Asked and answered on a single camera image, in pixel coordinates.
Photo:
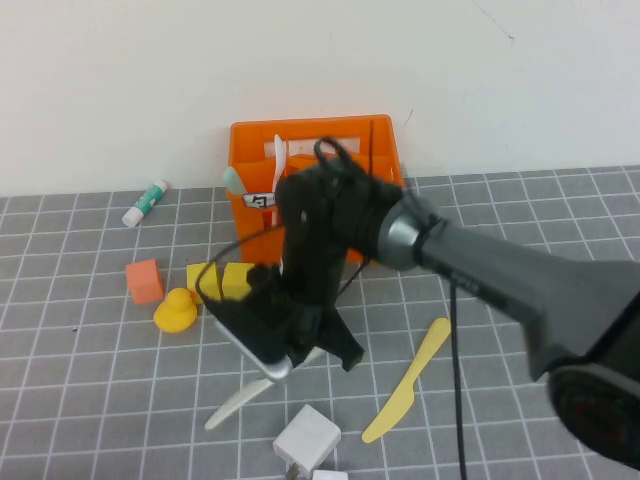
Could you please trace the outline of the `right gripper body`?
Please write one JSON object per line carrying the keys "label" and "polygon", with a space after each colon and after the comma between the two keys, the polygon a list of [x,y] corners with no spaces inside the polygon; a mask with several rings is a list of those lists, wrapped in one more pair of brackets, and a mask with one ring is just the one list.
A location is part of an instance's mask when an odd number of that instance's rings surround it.
{"label": "right gripper body", "polygon": [[323,309],[334,307],[328,302],[308,301],[288,292],[275,266],[253,266],[247,273],[247,283],[251,287],[247,307],[252,314],[248,330],[252,344],[260,350],[287,350],[284,327],[289,320],[321,320]]}

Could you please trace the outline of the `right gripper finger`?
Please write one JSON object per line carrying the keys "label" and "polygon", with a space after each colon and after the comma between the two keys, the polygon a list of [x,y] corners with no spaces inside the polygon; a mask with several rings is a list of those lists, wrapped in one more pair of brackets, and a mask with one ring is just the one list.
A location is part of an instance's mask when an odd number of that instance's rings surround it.
{"label": "right gripper finger", "polygon": [[334,307],[322,311],[319,347],[337,357],[344,371],[351,371],[364,355],[364,349]]}
{"label": "right gripper finger", "polygon": [[306,360],[316,346],[320,325],[320,319],[293,319],[287,322],[284,327],[285,344],[293,369]]}

